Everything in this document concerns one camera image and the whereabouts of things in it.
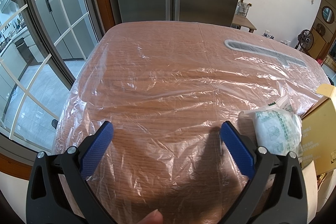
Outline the operator hand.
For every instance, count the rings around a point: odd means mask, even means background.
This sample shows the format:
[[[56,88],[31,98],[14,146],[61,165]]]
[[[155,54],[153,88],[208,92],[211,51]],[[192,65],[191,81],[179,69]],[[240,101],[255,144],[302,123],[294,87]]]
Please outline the operator hand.
[[[137,224],[163,224],[163,215],[156,209],[145,216]]]

